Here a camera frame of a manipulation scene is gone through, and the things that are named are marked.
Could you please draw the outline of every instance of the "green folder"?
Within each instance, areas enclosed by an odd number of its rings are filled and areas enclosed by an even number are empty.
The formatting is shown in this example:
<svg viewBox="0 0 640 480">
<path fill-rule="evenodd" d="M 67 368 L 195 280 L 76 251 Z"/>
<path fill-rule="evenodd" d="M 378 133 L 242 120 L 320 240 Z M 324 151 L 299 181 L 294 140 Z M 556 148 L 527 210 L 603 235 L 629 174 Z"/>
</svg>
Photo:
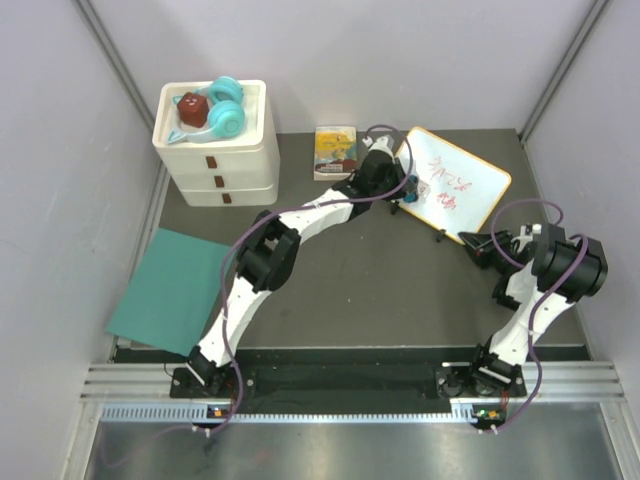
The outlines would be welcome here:
<svg viewBox="0 0 640 480">
<path fill-rule="evenodd" d="M 228 251 L 226 245 L 158 229 L 107 332 L 188 355 L 220 291 L 220 265 Z"/>
</svg>

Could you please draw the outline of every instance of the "headphones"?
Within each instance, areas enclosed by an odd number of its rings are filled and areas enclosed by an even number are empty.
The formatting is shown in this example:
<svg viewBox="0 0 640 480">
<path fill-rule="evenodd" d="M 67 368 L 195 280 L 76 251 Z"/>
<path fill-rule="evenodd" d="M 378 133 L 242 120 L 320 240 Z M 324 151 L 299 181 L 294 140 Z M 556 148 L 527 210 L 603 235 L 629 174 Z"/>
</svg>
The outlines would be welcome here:
<svg viewBox="0 0 640 480">
<path fill-rule="evenodd" d="M 167 137 L 169 145 L 189 141 L 207 143 L 222 138 L 238 135 L 244 128 L 245 112 L 242 108 L 244 90 L 238 81 L 231 77 L 220 77 L 207 87 L 197 89 L 194 93 L 202 95 L 213 103 L 207 114 L 205 130 L 186 132 L 182 129 L 177 105 L 184 95 L 172 98 L 176 108 L 173 109 L 172 127 Z"/>
</svg>

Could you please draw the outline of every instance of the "cable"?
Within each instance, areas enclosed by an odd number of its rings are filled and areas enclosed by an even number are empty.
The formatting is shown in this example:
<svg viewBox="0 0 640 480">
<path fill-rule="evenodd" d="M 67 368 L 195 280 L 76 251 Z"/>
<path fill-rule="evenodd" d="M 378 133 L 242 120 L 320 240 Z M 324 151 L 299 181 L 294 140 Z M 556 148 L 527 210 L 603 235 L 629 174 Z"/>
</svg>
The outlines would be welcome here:
<svg viewBox="0 0 640 480">
<path fill-rule="evenodd" d="M 238 238 L 238 240 L 236 240 L 236 242 L 231 246 L 231 248 L 229 249 L 227 254 L 222 259 L 222 264 L 220 265 L 220 272 L 219 272 L 220 298 L 222 299 L 222 341 L 224 342 L 224 349 L 225 349 L 227 355 L 230 358 L 231 367 L 233 368 L 233 370 L 234 370 L 234 372 L 236 374 L 236 378 L 237 378 L 237 381 L 238 381 L 238 396 L 237 396 L 235 402 L 233 402 L 231 404 L 231 408 L 230 408 L 229 413 L 226 416 L 226 418 L 222 421 L 222 423 L 219 423 L 215 428 L 212 428 L 209 431 L 209 435 L 213 435 L 215 433 L 219 433 L 220 431 L 224 430 L 229 425 L 229 422 L 231 421 L 233 416 L 238 411 L 238 408 L 240 407 L 240 404 L 242 403 L 242 398 L 244 396 L 244 380 L 242 378 L 242 372 L 240 371 L 240 366 L 238 365 L 238 362 L 235 359 L 235 356 L 233 354 L 231 346 L 229 345 L 229 338 L 227 336 L 227 317 L 229 315 L 229 306 L 228 306 L 228 292 L 227 292 L 227 288 L 225 286 L 225 278 L 224 278 L 225 277 L 225 273 L 226 273 L 226 265 L 231 261 L 231 259 L 233 258 L 234 253 L 244 244 L 244 242 L 249 238 L 249 236 L 251 236 L 251 234 L 253 232 L 255 232 L 262 225 L 264 225 L 265 223 L 271 221 L 272 219 L 274 219 L 278 215 L 282 215 L 283 213 L 300 212 L 300 211 L 305 211 L 305 210 L 313 210 L 313 209 L 318 208 L 318 207 L 326 207 L 328 205 L 337 205 L 337 204 L 342 204 L 342 203 L 369 203 L 369 202 L 375 202 L 375 201 L 378 201 L 378 200 L 384 200 L 385 198 L 390 197 L 391 195 L 399 192 L 405 186 L 405 184 L 409 181 L 409 177 L 411 176 L 411 171 L 413 170 L 413 165 L 414 165 L 413 150 L 411 149 L 411 144 L 409 143 L 409 139 L 407 138 L 407 134 L 401 133 L 397 128 L 392 127 L 391 125 L 376 124 L 376 125 L 373 125 L 372 127 L 369 127 L 367 129 L 367 131 L 364 134 L 365 138 L 368 137 L 371 134 L 371 132 L 374 131 L 374 130 L 385 130 L 385 131 L 390 131 L 392 133 L 395 133 L 396 135 L 402 137 L 403 142 L 407 144 L 407 149 L 409 150 L 409 168 L 407 169 L 407 173 L 404 176 L 404 178 L 400 181 L 400 183 L 396 187 L 394 187 L 393 189 L 391 189 L 387 193 L 383 193 L 383 194 L 380 194 L 380 195 L 375 195 L 373 197 L 349 198 L 349 199 L 344 199 L 344 200 L 329 200 L 329 201 L 322 202 L 322 203 L 319 203 L 319 204 L 303 205 L 303 206 L 294 207 L 294 208 L 284 208 L 284 209 L 275 210 L 275 211 L 269 213 L 267 216 L 261 218 L 259 221 L 254 223 L 246 232 L 244 232 L 240 236 L 240 238 Z M 112 469 L 118 468 L 121 465 L 123 465 L 126 462 L 128 462 L 129 460 L 131 460 L 131 458 L 133 458 L 138 452 L 140 452 L 140 451 L 144 450 L 145 448 L 147 448 L 149 445 L 151 445 L 153 442 L 158 440 L 163 435 L 166 435 L 167 433 L 170 433 L 170 432 L 173 432 L 173 431 L 177 431 L 177 430 L 186 430 L 186 429 L 191 430 L 192 428 L 193 427 L 191 425 L 189 425 L 189 426 L 187 426 L 187 425 L 174 425 L 172 427 L 165 428 L 164 430 L 161 430 L 160 432 L 152 435 L 143 444 L 138 446 L 132 453 L 126 455 L 125 457 L 121 458 L 117 462 L 112 462 L 112 463 L 108 462 L 108 460 L 106 459 L 106 455 L 105 455 L 105 452 L 104 452 L 104 444 L 101 444 L 101 446 L 100 446 L 100 457 L 101 457 L 102 463 L 107 468 L 112 468 Z"/>
<path fill-rule="evenodd" d="M 524 265 L 520 265 L 519 263 L 513 261 L 500 248 L 500 245 L 498 245 L 498 242 L 496 240 L 496 235 L 495 235 L 496 219 L 504 210 L 507 210 L 508 208 L 511 208 L 515 205 L 520 205 L 523 203 L 536 203 L 536 202 L 543 203 L 546 205 L 551 205 L 552 207 L 558 210 L 558 212 L 560 213 L 560 219 L 554 225 L 559 224 L 564 218 L 564 212 L 557 204 L 553 202 L 549 202 L 547 200 L 541 200 L 538 198 L 527 198 L 527 199 L 516 200 L 514 202 L 508 203 L 507 205 L 502 207 L 500 210 L 498 210 L 498 212 L 493 218 L 493 221 L 491 222 L 491 240 L 493 241 L 493 244 L 495 245 L 496 249 L 512 265 L 519 266 L 521 268 L 524 268 Z M 560 276 L 560 278 L 551 286 L 551 288 L 549 288 L 549 290 L 547 290 L 542 295 L 542 297 L 540 297 L 540 299 L 535 303 L 535 305 L 531 309 L 531 314 L 529 315 L 529 324 L 528 324 L 529 332 L 533 331 L 535 316 L 536 316 L 536 313 L 538 312 L 538 309 L 551 295 L 553 295 L 556 291 L 558 291 L 558 289 L 562 286 L 562 284 L 573 274 L 573 272 L 576 271 L 580 263 L 582 263 L 582 260 L 584 260 L 584 257 L 587 255 L 587 250 L 589 248 L 589 241 L 587 237 L 582 234 L 577 234 L 577 235 L 573 235 L 569 239 L 573 240 L 575 238 L 580 238 L 582 240 L 582 244 L 580 246 L 580 251 L 578 252 L 578 256 L 573 261 L 573 263 L 569 266 L 569 268 Z M 511 417 L 509 417 L 499 427 L 494 427 L 491 430 L 485 430 L 485 431 L 493 431 L 496 434 L 499 432 L 502 432 L 505 428 L 511 425 L 520 415 L 522 415 L 522 413 L 531 405 L 531 402 L 533 402 L 533 399 L 538 395 L 538 392 L 540 391 L 540 387 L 542 385 L 542 363 L 540 362 L 540 359 L 538 358 L 538 355 L 536 355 L 536 352 L 533 348 L 533 335 L 531 333 L 529 333 L 529 336 L 527 339 L 527 347 L 529 350 L 529 356 L 535 362 L 536 368 L 538 369 L 538 378 L 536 380 L 536 384 L 533 387 L 533 390 L 531 391 L 527 399 L 524 401 L 524 403 L 520 406 L 520 408 L 518 408 L 518 410 L 516 410 L 516 412 L 513 415 L 511 415 Z"/>
</svg>

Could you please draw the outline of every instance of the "red writing on whiteboard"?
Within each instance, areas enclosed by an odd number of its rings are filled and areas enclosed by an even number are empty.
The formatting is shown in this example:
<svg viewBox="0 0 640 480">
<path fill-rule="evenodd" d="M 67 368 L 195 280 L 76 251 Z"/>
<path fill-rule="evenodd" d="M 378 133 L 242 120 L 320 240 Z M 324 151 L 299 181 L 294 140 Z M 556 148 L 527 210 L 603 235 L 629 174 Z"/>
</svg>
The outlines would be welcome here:
<svg viewBox="0 0 640 480">
<path fill-rule="evenodd" d="M 435 157 L 433 161 L 428 163 L 431 174 L 431 180 L 440 180 L 442 184 L 453 187 L 454 190 L 464 192 L 472 185 L 471 182 L 464 182 L 458 175 L 454 175 L 442 166 L 442 158 Z"/>
<path fill-rule="evenodd" d="M 444 205 L 445 210 L 455 210 L 458 206 L 456 205 L 456 197 L 449 195 L 448 193 L 441 193 L 436 198 L 439 203 Z"/>
</svg>

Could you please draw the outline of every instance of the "purple cable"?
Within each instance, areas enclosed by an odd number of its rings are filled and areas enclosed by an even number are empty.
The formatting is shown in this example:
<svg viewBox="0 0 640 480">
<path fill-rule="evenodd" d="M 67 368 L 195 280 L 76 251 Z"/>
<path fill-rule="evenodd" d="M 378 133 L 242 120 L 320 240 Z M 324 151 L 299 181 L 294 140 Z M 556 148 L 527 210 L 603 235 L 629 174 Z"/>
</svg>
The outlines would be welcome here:
<svg viewBox="0 0 640 480">
<path fill-rule="evenodd" d="M 509 257 L 509 255 L 504 250 L 502 250 L 502 248 L 500 248 L 500 245 L 498 245 L 498 241 L 496 240 L 496 235 L 495 235 L 495 228 L 496 228 L 496 219 L 498 218 L 498 216 L 504 210 L 507 210 L 508 208 L 511 208 L 511 207 L 513 207 L 515 205 L 521 205 L 523 203 L 543 203 L 545 205 L 551 205 L 552 207 L 554 207 L 560 213 L 560 219 L 554 225 L 559 224 L 562 221 L 562 219 L 564 218 L 564 212 L 562 211 L 560 206 L 558 206 L 557 204 L 555 204 L 553 202 L 549 202 L 547 200 L 542 200 L 542 199 L 539 199 L 539 198 L 526 198 L 526 199 L 523 199 L 523 200 L 516 200 L 514 202 L 508 203 L 507 205 L 502 207 L 500 210 L 498 210 L 498 212 L 496 213 L 496 215 L 493 218 L 493 221 L 491 222 L 491 230 L 490 230 L 490 232 L 491 232 L 491 240 L 493 241 L 493 244 L 496 247 L 496 249 L 498 250 L 498 252 L 500 252 L 500 254 L 506 260 L 509 260 L 510 263 L 512 263 L 512 265 L 520 267 L 520 268 L 523 268 L 524 265 L 520 265 L 519 263 L 517 263 L 515 261 L 511 261 L 512 260 L 511 257 Z M 578 256 L 573 261 L 573 263 L 569 266 L 567 271 L 564 272 L 560 276 L 560 278 L 551 286 L 551 288 L 549 290 L 547 290 L 542 295 L 542 297 L 540 297 L 540 299 L 535 303 L 535 305 L 531 309 L 531 314 L 529 315 L 529 324 L 528 324 L 528 328 L 529 328 L 530 332 L 533 331 L 533 324 L 534 324 L 536 313 L 538 312 L 538 309 L 542 306 L 542 304 L 551 295 L 553 295 L 555 292 L 558 291 L 558 289 L 562 286 L 562 284 L 573 274 L 573 272 L 576 271 L 576 269 L 578 268 L 580 263 L 582 263 L 582 260 L 584 260 L 584 257 L 587 255 L 587 249 L 589 248 L 589 241 L 588 241 L 587 237 L 582 235 L 582 234 L 577 234 L 577 235 L 574 235 L 574 236 L 570 237 L 570 240 L 573 240 L 574 238 L 580 238 L 582 240 L 582 245 L 580 246 L 580 252 L 578 252 Z M 540 387 L 542 385 L 542 363 L 540 362 L 540 359 L 538 358 L 538 355 L 536 355 L 536 352 L 535 352 L 535 350 L 533 348 L 533 336 L 532 335 L 528 336 L 527 346 L 528 346 L 528 350 L 529 350 L 529 356 L 531 356 L 531 359 L 535 362 L 536 368 L 538 369 L 538 378 L 536 380 L 536 384 L 533 387 L 533 390 L 531 391 L 531 394 L 527 397 L 527 399 L 520 406 L 520 408 L 518 408 L 518 410 L 516 410 L 516 412 L 513 415 L 511 415 L 511 417 L 509 417 L 502 425 L 500 425 L 499 427 L 496 427 L 495 430 L 493 430 L 493 429 L 484 430 L 486 432 L 493 431 L 496 434 L 499 433 L 499 432 L 502 432 L 505 428 L 507 428 L 509 425 L 511 425 L 520 415 L 522 415 L 522 413 L 531 405 L 531 403 L 533 402 L 533 399 L 538 395 L 538 392 L 540 391 Z"/>
<path fill-rule="evenodd" d="M 553 225 L 560 225 L 560 222 L 562 222 L 562 219 L 564 218 L 564 212 L 562 211 L 562 208 L 560 208 L 560 205 L 554 202 L 550 202 L 549 200 L 542 200 L 541 198 L 523 198 L 522 200 L 514 200 L 513 202 L 507 203 L 504 207 L 500 208 L 496 212 L 496 214 L 493 216 L 493 220 L 491 221 L 491 228 L 489 230 L 489 233 L 491 234 L 491 241 L 493 242 L 493 245 L 496 247 L 496 250 L 498 250 L 500 255 L 502 255 L 508 263 L 518 268 L 524 268 L 524 265 L 516 262 L 507 254 L 507 252 L 502 249 L 502 247 L 498 243 L 498 240 L 496 239 L 496 224 L 498 223 L 498 218 L 500 218 L 500 215 L 502 215 L 505 210 L 508 210 L 511 207 L 515 207 L 516 205 L 522 205 L 524 203 L 542 203 L 543 205 L 549 205 L 555 208 L 560 214 L 560 218 L 558 218 L 558 220 Z"/>
<path fill-rule="evenodd" d="M 384 125 L 384 124 L 377 124 L 377 125 L 373 125 L 372 127 L 369 127 L 367 129 L 367 131 L 365 132 L 365 134 L 364 134 L 365 138 L 368 137 L 373 130 L 386 130 L 386 131 L 393 132 L 393 133 L 403 137 L 404 143 L 407 144 L 407 149 L 409 150 L 409 169 L 407 170 L 407 174 L 404 176 L 404 178 L 400 181 L 400 183 L 395 188 L 393 188 L 392 190 L 388 191 L 387 193 L 383 193 L 383 194 L 376 195 L 376 196 L 373 196 L 373 197 L 349 198 L 349 199 L 344 199 L 344 200 L 329 200 L 329 201 L 326 201 L 326 202 L 319 203 L 317 205 L 316 204 L 303 205 L 303 206 L 294 207 L 294 208 L 283 208 L 283 209 L 280 209 L 280 210 L 275 210 L 275 211 L 271 212 L 269 215 L 261 218 L 259 221 L 254 223 L 246 232 L 244 232 L 240 236 L 240 238 L 238 238 L 238 240 L 236 240 L 236 242 L 231 246 L 231 248 L 229 249 L 227 254 L 222 259 L 222 264 L 220 265 L 220 274 L 219 274 L 220 298 L 222 299 L 222 312 L 223 312 L 223 316 L 222 316 L 222 341 L 224 342 L 224 349 L 226 350 L 227 355 L 229 355 L 231 367 L 233 368 L 233 370 L 236 373 L 236 378 L 238 380 L 238 397 L 236 398 L 236 401 L 233 402 L 233 404 L 231 405 L 231 409 L 229 410 L 229 414 L 224 419 L 224 421 L 222 423 L 218 424 L 215 428 L 213 428 L 213 429 L 211 429 L 209 431 L 210 435 L 218 433 L 218 432 L 224 430 L 229 425 L 229 422 L 231 421 L 233 416 L 238 411 L 238 408 L 240 407 L 240 403 L 242 402 L 242 398 L 244 396 L 244 380 L 242 379 L 242 372 L 240 371 L 240 366 L 238 365 L 238 362 L 236 361 L 236 359 L 235 359 L 235 357 L 233 355 L 233 351 L 231 350 L 231 345 L 229 345 L 229 338 L 228 338 L 228 335 L 227 335 L 227 317 L 229 316 L 229 306 L 228 306 L 229 296 L 228 296 L 227 287 L 225 286 L 225 281 L 224 281 L 225 280 L 224 277 L 225 277 L 227 263 L 229 263 L 229 261 L 233 258 L 234 252 L 236 252 L 240 248 L 240 246 L 242 246 L 242 244 L 244 244 L 244 242 L 247 240 L 247 238 L 249 238 L 249 236 L 253 232 L 255 232 L 262 225 L 264 225 L 265 223 L 271 221 L 272 219 L 274 219 L 278 215 L 282 215 L 283 213 L 300 212 L 300 211 L 304 211 L 304 210 L 313 210 L 313 209 L 318 208 L 318 207 L 326 207 L 327 205 L 336 205 L 336 204 L 340 204 L 340 203 L 368 203 L 368 202 L 375 202 L 377 200 L 384 200 L 385 198 L 390 197 L 391 195 L 399 192 L 405 186 L 405 184 L 409 181 L 409 177 L 411 176 L 411 170 L 413 169 L 413 164 L 414 164 L 413 151 L 411 150 L 411 145 L 409 144 L 409 139 L 407 138 L 407 135 L 403 135 L 397 128 L 392 127 L 391 125 Z M 170 433 L 170 432 L 173 432 L 173 431 L 187 430 L 187 429 L 191 430 L 192 427 L 191 426 L 187 426 L 187 425 L 178 425 L 178 426 L 172 426 L 172 427 L 165 428 L 164 430 L 161 430 L 158 433 L 152 435 L 148 440 L 146 440 L 142 445 L 140 445 L 138 448 L 136 448 L 132 453 L 126 455 L 124 458 L 121 458 L 117 462 L 113 462 L 113 463 L 109 463 L 106 460 L 106 456 L 105 456 L 105 452 L 104 452 L 104 444 L 101 444 L 100 456 L 101 456 L 102 463 L 107 468 L 112 468 L 112 469 L 118 468 L 121 465 L 123 465 L 124 463 L 128 462 L 129 460 L 131 460 L 131 458 L 133 458 L 135 455 L 137 455 L 138 452 L 140 452 L 140 451 L 144 450 L 145 448 L 147 448 L 149 445 L 151 445 L 153 442 L 158 440 L 163 435 L 166 435 L 167 433 Z"/>
</svg>

